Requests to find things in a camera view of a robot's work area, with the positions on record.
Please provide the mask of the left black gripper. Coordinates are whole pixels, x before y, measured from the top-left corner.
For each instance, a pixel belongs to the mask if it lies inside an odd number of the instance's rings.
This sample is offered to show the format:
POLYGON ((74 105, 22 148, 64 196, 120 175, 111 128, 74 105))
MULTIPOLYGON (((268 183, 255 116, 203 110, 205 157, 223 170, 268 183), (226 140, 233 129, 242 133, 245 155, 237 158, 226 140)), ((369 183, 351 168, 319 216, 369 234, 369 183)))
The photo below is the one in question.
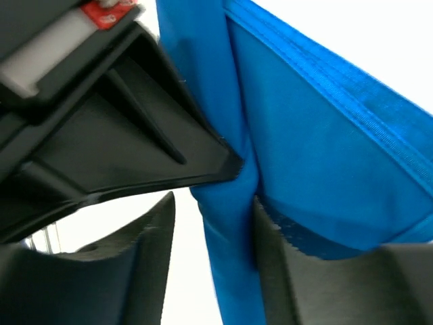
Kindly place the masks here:
POLYGON ((42 112, 88 88, 131 42, 136 1, 2 1, 1 107, 42 112))

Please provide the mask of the blue cloth napkin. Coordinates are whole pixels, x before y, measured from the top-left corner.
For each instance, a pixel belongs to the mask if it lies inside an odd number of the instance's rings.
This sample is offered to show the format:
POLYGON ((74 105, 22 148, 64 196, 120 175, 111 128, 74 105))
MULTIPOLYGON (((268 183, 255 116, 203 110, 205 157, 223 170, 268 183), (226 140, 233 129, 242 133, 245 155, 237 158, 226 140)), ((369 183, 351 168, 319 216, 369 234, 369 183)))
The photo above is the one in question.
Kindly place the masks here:
POLYGON ((432 245, 431 1, 158 1, 160 42, 243 158, 192 188, 224 324, 267 324, 253 201, 302 253, 432 245))

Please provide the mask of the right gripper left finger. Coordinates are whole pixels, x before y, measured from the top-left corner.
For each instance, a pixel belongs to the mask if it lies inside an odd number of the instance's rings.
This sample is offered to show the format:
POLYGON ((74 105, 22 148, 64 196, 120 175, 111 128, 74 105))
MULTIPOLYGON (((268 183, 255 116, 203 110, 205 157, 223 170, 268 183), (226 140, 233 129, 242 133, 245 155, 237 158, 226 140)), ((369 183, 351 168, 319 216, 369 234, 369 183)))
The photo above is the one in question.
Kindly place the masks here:
POLYGON ((2 324, 159 324, 175 197, 75 253, 1 246, 2 324))

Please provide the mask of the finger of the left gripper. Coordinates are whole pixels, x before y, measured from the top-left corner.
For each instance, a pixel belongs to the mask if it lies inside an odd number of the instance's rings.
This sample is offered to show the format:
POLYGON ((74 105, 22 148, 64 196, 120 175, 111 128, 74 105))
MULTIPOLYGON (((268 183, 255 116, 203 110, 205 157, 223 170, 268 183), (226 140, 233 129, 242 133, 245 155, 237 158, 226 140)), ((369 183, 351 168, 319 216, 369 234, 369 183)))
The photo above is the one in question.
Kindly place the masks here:
POLYGON ((1 241, 100 202, 232 180, 242 165, 134 24, 43 117, 1 110, 1 241))

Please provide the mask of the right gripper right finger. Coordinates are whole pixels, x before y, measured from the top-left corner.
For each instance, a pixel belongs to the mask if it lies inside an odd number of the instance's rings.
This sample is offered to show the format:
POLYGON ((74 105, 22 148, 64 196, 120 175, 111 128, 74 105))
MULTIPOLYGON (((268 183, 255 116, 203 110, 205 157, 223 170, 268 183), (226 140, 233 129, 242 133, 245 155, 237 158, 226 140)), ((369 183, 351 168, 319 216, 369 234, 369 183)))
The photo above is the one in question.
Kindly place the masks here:
POLYGON ((291 223, 253 201, 254 248, 267 324, 431 324, 432 245, 390 244, 341 260, 308 256, 291 223))

